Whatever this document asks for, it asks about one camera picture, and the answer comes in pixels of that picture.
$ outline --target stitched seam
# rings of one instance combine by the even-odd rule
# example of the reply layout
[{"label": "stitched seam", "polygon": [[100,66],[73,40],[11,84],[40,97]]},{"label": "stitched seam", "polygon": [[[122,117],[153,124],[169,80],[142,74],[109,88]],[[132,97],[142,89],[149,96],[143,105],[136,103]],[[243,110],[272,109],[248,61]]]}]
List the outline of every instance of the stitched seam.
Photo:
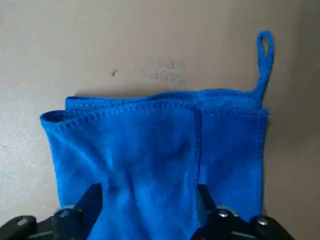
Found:
[{"label": "stitched seam", "polygon": [[[194,193],[196,193],[197,186],[199,184],[199,177],[200,177],[200,163],[201,163],[201,149],[202,149],[202,134],[201,134],[202,133],[202,113],[199,109],[195,110],[194,113],[195,113],[195,124],[196,124],[194,160],[195,160],[195,165],[197,167],[197,171],[194,171],[193,181],[195,185]],[[199,221],[195,221],[195,222],[196,222],[196,227],[199,228],[201,226],[200,222]]]},{"label": "stitched seam", "polygon": [[[210,91],[231,91],[230,89],[214,89],[214,90],[207,90],[207,91],[201,91],[199,94],[195,94],[192,92],[170,92],[170,93],[159,93],[157,95],[153,96],[147,96],[147,97],[141,97],[136,98],[133,100],[129,99],[103,99],[103,98],[97,98],[97,99],[86,99],[85,101],[89,103],[69,103],[69,108],[90,108],[95,107],[96,105],[99,105],[100,107],[116,107],[123,104],[130,104],[130,103],[140,103],[142,101],[156,101],[156,100],[166,100],[171,99],[172,97],[178,97],[179,99],[196,99],[196,98],[216,98],[216,97],[243,97],[247,99],[254,99],[252,98],[251,92],[242,92],[242,91],[235,91],[235,92],[210,92]],[[107,104],[100,104],[104,101],[115,101],[115,102],[109,102]],[[72,102],[82,102],[83,99],[71,99]]]},{"label": "stitched seam", "polygon": [[255,215],[261,214],[261,204],[262,204],[262,195],[263,195],[263,156],[262,156],[262,149],[264,147],[264,131],[262,129],[262,120],[265,121],[260,116],[257,118],[257,129],[256,129],[256,141],[255,141],[255,161],[256,161],[256,169],[261,170],[262,167],[262,176],[261,172],[259,172],[260,176],[259,179],[262,179],[262,181],[255,181],[254,182],[254,191],[253,191],[253,204],[254,204],[254,211]]}]

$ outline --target beige table surface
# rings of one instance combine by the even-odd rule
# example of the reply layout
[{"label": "beige table surface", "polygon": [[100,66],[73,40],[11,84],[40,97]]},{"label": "beige table surface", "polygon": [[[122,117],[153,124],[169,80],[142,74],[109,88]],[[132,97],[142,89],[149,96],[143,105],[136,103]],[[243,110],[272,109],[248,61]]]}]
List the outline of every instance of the beige table surface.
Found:
[{"label": "beige table surface", "polygon": [[[74,94],[146,96],[257,83],[256,36],[271,30],[264,98],[265,209],[297,239],[320,222],[320,2],[318,0],[1,0],[0,224],[58,207],[40,125]],[[146,64],[174,62],[174,79]]]}]

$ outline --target blue fabric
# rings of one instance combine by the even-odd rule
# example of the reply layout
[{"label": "blue fabric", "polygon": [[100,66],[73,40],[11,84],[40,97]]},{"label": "blue fabric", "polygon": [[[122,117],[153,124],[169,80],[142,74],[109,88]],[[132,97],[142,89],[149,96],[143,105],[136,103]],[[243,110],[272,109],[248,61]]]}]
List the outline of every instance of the blue fabric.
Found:
[{"label": "blue fabric", "polygon": [[200,226],[198,183],[245,220],[261,213],[268,117],[261,105],[274,57],[268,31],[259,34],[257,49],[260,77],[252,92],[74,96],[65,110],[40,117],[60,204],[74,204],[92,183],[102,183],[103,210],[90,239],[189,239]]}]

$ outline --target metal screw head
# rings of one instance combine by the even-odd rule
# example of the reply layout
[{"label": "metal screw head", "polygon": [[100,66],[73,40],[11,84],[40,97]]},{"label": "metal screw head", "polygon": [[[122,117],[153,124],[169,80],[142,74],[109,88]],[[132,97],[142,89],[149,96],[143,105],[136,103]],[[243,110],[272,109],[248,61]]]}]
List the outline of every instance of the metal screw head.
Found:
[{"label": "metal screw head", "polygon": [[222,218],[228,217],[228,212],[226,210],[219,210],[219,216]]},{"label": "metal screw head", "polygon": [[22,219],[20,219],[19,221],[16,222],[16,224],[20,227],[24,224],[26,224],[28,222],[28,219],[26,219],[25,217],[23,217]]},{"label": "metal screw head", "polygon": [[59,214],[59,218],[64,218],[66,216],[69,215],[69,210],[68,209],[64,209],[62,210],[62,212]]},{"label": "metal screw head", "polygon": [[263,218],[263,217],[259,217],[259,218],[257,219],[257,221],[258,221],[258,224],[260,224],[260,225],[262,225],[262,226],[268,225],[268,221],[267,221],[265,218]]}]

